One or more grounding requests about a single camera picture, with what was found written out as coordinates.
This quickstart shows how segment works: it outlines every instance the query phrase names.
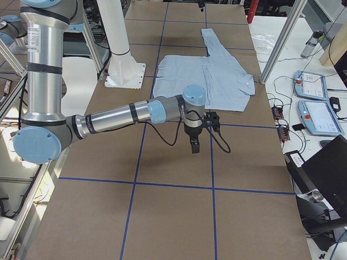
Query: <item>light blue towel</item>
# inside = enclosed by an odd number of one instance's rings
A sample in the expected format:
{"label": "light blue towel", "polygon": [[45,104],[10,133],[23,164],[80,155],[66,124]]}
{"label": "light blue towel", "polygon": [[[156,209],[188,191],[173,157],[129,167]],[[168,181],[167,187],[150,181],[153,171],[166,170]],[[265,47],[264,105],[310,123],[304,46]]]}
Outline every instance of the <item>light blue towel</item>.
{"label": "light blue towel", "polygon": [[253,76],[219,42],[212,29],[202,29],[209,57],[168,55],[159,64],[153,94],[182,94],[189,84],[201,85],[206,92],[206,108],[244,111],[249,96],[255,94]]}

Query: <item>computer monitor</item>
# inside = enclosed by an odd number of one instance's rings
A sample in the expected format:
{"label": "computer monitor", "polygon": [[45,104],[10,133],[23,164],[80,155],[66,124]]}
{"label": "computer monitor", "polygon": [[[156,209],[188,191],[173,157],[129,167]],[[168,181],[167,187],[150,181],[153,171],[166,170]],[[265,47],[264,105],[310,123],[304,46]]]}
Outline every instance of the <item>computer monitor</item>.
{"label": "computer monitor", "polygon": [[302,167],[339,216],[347,218],[347,140],[335,137]]}

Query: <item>blue joint cap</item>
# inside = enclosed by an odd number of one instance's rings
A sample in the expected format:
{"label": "blue joint cap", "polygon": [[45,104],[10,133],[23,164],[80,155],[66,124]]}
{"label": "blue joint cap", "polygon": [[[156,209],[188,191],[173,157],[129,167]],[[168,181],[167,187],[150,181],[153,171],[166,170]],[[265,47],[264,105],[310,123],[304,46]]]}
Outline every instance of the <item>blue joint cap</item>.
{"label": "blue joint cap", "polygon": [[188,85],[182,96],[187,103],[193,106],[201,107],[206,103],[206,93],[200,85]]}
{"label": "blue joint cap", "polygon": [[21,0],[24,4],[36,8],[49,8],[59,4],[61,0]]}
{"label": "blue joint cap", "polygon": [[12,39],[12,37],[10,37],[7,34],[4,34],[2,32],[0,32],[0,39],[6,44],[6,45],[10,45],[12,44],[15,40]]}
{"label": "blue joint cap", "polygon": [[164,123],[166,121],[166,111],[159,100],[154,100],[147,104],[153,124]]}
{"label": "blue joint cap", "polygon": [[70,24],[69,28],[66,30],[67,33],[81,33],[85,29],[85,24]]}
{"label": "blue joint cap", "polygon": [[5,15],[2,19],[6,22],[18,22],[20,21],[19,17],[16,15]]}
{"label": "blue joint cap", "polygon": [[13,146],[23,160],[35,164],[52,161],[61,153],[58,137],[50,130],[38,126],[27,126],[19,130]]}

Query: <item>red object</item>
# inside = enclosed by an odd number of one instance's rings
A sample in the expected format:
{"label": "red object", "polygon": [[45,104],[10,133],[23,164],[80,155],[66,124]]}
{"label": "red object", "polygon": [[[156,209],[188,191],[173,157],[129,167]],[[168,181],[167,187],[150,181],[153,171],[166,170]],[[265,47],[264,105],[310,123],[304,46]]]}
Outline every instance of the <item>red object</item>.
{"label": "red object", "polygon": [[258,8],[259,0],[252,0],[247,16],[247,22],[252,23],[256,9]]}

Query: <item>printed label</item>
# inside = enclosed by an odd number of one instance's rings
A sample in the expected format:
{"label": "printed label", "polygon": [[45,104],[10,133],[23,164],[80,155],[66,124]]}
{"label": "printed label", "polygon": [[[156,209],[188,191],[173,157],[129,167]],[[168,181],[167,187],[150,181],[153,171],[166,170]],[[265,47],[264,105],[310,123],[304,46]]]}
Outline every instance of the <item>printed label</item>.
{"label": "printed label", "polygon": [[41,29],[28,28],[28,51],[39,53],[41,49]]}
{"label": "printed label", "polygon": [[304,161],[302,160],[302,158],[300,157],[298,153],[291,154],[291,157],[294,163],[296,164],[297,168],[300,168],[303,165]]}

